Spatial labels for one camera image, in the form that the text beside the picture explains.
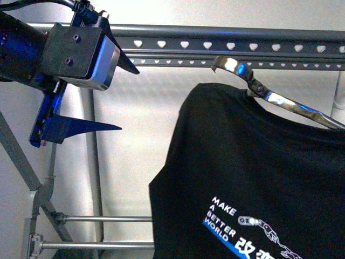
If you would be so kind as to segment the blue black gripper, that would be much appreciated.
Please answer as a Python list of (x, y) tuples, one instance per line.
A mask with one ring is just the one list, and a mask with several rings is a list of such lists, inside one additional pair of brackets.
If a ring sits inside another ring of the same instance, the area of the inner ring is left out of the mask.
[(59, 115), (69, 84), (59, 77), (90, 79), (104, 36), (120, 50), (118, 66), (132, 74), (140, 73), (116, 41), (110, 24), (89, 1), (66, 1), (66, 4), (74, 11), (71, 24), (63, 26), (56, 23), (52, 27), (34, 77), (44, 94), (30, 136), (30, 144), (35, 147), (40, 147), (44, 141), (63, 143), (66, 138), (78, 134), (122, 130), (111, 124)]

